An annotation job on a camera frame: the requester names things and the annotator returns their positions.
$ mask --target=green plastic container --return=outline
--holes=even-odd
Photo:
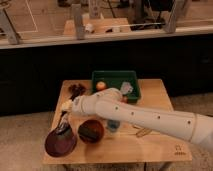
[[[96,84],[103,81],[107,88],[117,88],[120,90],[123,82],[129,82],[133,91],[127,94],[128,103],[136,103],[141,97],[140,88],[135,71],[93,71],[92,73],[92,92],[97,92]]]

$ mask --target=floor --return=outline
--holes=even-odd
[[[213,115],[213,93],[171,98],[175,110]],[[0,170],[64,171],[62,166],[43,165],[44,140],[54,112],[0,117]],[[168,171],[213,171],[213,155],[189,144],[192,162],[172,163]],[[148,163],[147,171],[157,171],[161,164]],[[143,171],[143,163],[72,165],[70,171]]]
[[[57,0],[1,1],[8,2],[5,9],[22,39],[62,35],[66,20],[72,18],[71,9],[58,7]],[[116,17],[126,17],[129,23],[133,24],[134,8],[118,9],[116,7],[119,0],[110,0],[110,2]],[[213,0],[193,0],[187,14],[178,21],[178,26],[212,25],[212,8]],[[156,18],[158,15],[158,12],[152,12],[150,9],[146,9],[146,11],[150,18]],[[88,13],[88,6],[82,5],[82,13]],[[101,0],[101,13],[104,18],[113,18],[107,0]],[[163,12],[162,16],[167,21],[170,13]]]

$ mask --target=glass partition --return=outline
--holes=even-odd
[[[177,27],[213,26],[213,0],[192,0],[179,17]]]
[[[213,23],[213,0],[0,0],[0,8],[19,43],[163,37]],[[0,16],[1,46],[11,29]]]

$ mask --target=wooden table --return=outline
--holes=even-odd
[[[163,82],[160,79],[138,80],[142,98],[137,106],[161,108],[173,110]],[[91,81],[72,80],[64,81],[55,116],[52,123],[54,129],[59,121],[60,106],[69,99],[68,87],[71,84],[82,83],[87,87],[86,94],[91,92]],[[99,117],[96,119],[103,122],[106,120]],[[76,133],[78,126],[88,117],[70,116],[70,123]],[[47,153],[44,155],[44,164],[86,164],[86,163],[130,163],[130,162],[169,162],[189,161],[192,156],[187,144],[179,139],[152,131],[150,134],[137,138],[135,133],[138,129],[128,123],[121,123],[116,133],[110,133],[105,129],[103,139],[94,145],[86,145],[78,138],[75,150],[67,156],[54,158]]]
[[[83,19],[84,26],[88,23],[91,23],[94,26],[94,34],[105,34],[106,30],[112,28],[113,26],[120,26],[121,32],[131,31],[126,18]],[[74,20],[66,21],[63,35],[75,35]]]

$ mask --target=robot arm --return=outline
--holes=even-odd
[[[125,121],[198,144],[213,153],[213,118],[180,111],[136,107],[120,102],[122,94],[110,88],[91,96],[78,96],[72,111],[80,115]]]

